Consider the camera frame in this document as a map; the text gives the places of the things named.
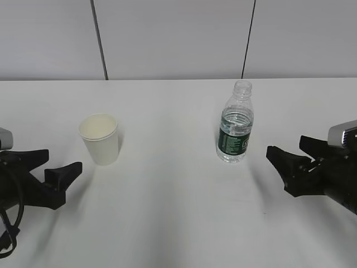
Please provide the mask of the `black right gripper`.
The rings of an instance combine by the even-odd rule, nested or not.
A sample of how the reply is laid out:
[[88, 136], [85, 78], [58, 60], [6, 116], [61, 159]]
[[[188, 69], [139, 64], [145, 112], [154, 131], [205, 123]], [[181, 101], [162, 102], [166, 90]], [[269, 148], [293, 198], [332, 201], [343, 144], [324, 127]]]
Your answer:
[[301, 136], [299, 148], [321, 164], [312, 170], [311, 159], [268, 146], [266, 158], [284, 182], [284, 190], [293, 197], [325, 195], [356, 214], [356, 160], [331, 156], [327, 141]]

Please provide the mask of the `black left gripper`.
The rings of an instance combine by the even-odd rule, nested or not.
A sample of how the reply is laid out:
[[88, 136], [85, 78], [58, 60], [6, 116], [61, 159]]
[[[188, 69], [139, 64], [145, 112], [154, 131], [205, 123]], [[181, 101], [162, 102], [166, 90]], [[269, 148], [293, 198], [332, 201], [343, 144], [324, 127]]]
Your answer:
[[48, 149], [8, 151], [7, 158], [1, 159], [1, 200], [6, 207], [18, 203], [56, 210], [66, 203], [64, 192], [83, 172], [83, 163], [45, 169], [45, 183], [42, 183], [31, 171], [48, 160]]

